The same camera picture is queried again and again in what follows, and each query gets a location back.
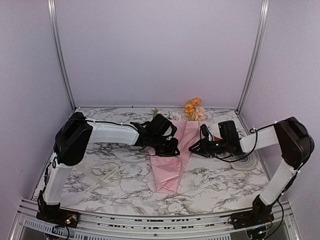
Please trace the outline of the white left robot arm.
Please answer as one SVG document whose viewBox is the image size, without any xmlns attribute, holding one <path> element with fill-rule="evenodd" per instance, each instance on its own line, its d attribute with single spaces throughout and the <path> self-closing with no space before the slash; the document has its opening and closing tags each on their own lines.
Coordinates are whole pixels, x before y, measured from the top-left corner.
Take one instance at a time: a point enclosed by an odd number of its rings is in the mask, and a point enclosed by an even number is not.
<svg viewBox="0 0 320 240">
<path fill-rule="evenodd" d="M 177 127 L 161 114 L 144 123 L 116 123 L 93 120 L 80 111 L 74 112 L 55 135 L 53 152 L 55 158 L 52 172 L 45 177 L 44 189 L 40 191 L 38 211 L 53 223 L 63 219 L 60 199 L 63 187 L 72 168 L 84 158 L 87 146 L 93 143 L 115 143 L 152 148 L 156 156 L 175 157 L 180 154 Z"/>
</svg>

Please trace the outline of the cream ribbon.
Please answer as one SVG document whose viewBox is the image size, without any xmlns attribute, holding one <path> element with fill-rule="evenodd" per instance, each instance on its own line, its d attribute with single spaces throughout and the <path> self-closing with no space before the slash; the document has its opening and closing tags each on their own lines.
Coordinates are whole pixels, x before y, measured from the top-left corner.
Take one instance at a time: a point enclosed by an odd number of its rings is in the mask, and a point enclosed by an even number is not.
<svg viewBox="0 0 320 240">
<path fill-rule="evenodd" d="M 91 167 L 78 164 L 75 167 L 93 181 L 93 184 L 83 191 L 85 194 L 89 194 L 99 187 L 117 187 L 121 184 L 120 165 L 116 162 L 108 162 Z"/>
</svg>

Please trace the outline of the pink wrapping paper sheet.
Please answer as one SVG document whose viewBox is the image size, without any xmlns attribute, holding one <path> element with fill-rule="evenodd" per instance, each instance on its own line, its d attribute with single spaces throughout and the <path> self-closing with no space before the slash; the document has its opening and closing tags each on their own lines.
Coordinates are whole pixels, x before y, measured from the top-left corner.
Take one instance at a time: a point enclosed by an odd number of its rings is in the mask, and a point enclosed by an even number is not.
<svg viewBox="0 0 320 240">
<path fill-rule="evenodd" d="M 157 193 L 174 194 L 177 192 L 191 152 L 189 147 L 199 140 L 200 123 L 198 121 L 171 121 L 177 131 L 174 137 L 178 139 L 178 156 L 161 157 L 155 155 L 155 150 L 148 149 L 150 162 L 154 174 Z"/>
</svg>

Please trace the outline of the white flower bunch green leaves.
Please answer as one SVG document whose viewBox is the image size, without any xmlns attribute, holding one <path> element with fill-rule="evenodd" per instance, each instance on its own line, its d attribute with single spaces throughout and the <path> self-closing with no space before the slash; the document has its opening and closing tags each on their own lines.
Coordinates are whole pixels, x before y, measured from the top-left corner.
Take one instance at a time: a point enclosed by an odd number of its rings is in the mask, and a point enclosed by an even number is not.
<svg viewBox="0 0 320 240">
<path fill-rule="evenodd" d="M 179 112 L 173 111 L 170 109 L 164 109 L 164 108 L 154 108 L 151 110 L 152 117 L 154 118 L 156 115 L 160 114 L 164 116 L 168 120 L 172 121 L 186 121 L 185 117 L 183 117 Z"/>
</svg>

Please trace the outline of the peach flower long green stem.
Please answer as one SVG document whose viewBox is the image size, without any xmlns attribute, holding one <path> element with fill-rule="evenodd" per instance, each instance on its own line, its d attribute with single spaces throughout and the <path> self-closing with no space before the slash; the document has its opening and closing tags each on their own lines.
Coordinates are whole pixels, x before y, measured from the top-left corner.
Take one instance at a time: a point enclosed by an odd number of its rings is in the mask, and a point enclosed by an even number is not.
<svg viewBox="0 0 320 240">
<path fill-rule="evenodd" d="M 195 109 L 194 112 L 194 120 L 201 121 L 205 117 L 206 110 L 203 107 L 199 107 Z"/>
</svg>

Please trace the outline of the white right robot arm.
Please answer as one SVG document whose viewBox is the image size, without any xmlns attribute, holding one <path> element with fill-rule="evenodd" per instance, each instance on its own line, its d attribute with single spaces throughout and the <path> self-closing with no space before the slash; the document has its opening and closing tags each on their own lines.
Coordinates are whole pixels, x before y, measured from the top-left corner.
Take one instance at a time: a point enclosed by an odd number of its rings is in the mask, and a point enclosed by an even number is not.
<svg viewBox="0 0 320 240">
<path fill-rule="evenodd" d="M 216 158 L 223 162 L 229 157 L 240 160 L 258 152 L 266 160 L 277 160 L 278 166 L 268 185 L 257 197 L 257 203 L 248 212 L 247 219 L 258 224 L 267 216 L 265 206 L 272 206 L 286 192 L 295 180 L 300 169 L 310 159 L 315 142 L 303 123 L 292 116 L 270 125 L 254 128 L 251 134 L 240 137 L 235 122 L 227 120 L 218 123 L 219 140 L 215 140 L 209 128 L 200 126 L 200 139 L 189 147 L 191 153 L 206 158 Z"/>
</svg>

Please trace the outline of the orange flower stem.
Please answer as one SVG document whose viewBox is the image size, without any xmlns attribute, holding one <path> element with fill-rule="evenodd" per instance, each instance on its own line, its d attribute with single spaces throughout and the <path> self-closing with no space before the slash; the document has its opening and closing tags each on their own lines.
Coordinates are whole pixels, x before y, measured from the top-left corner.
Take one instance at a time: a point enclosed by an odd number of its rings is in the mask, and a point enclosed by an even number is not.
<svg viewBox="0 0 320 240">
<path fill-rule="evenodd" d="M 201 111 L 198 106 L 200 106 L 201 102 L 202 100 L 199 97 L 196 97 L 184 105 L 183 112 L 185 113 L 188 121 L 197 121 L 199 119 Z"/>
</svg>

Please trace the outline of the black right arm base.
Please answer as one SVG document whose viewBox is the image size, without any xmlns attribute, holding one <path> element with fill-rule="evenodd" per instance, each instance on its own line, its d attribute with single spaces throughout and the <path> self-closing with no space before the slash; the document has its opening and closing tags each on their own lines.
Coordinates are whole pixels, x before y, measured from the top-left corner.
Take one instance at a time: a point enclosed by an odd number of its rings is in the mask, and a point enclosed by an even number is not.
<svg viewBox="0 0 320 240">
<path fill-rule="evenodd" d="M 266 205 L 258 195 L 252 202 L 251 210 L 232 213 L 228 223 L 237 230 L 272 222 L 275 219 L 272 214 L 273 205 L 273 203 Z"/>
</svg>

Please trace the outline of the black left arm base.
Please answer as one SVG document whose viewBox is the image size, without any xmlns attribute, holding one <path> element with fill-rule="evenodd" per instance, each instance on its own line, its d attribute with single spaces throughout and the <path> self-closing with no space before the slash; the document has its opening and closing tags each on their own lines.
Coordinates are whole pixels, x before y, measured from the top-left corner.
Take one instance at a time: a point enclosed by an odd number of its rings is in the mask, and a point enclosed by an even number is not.
<svg viewBox="0 0 320 240">
<path fill-rule="evenodd" d="M 70 228 L 76 228 L 80 214 L 76 211 L 60 208 L 60 204 L 47 205 L 42 199 L 37 200 L 38 212 L 36 218 L 48 223 L 59 224 Z"/>
</svg>

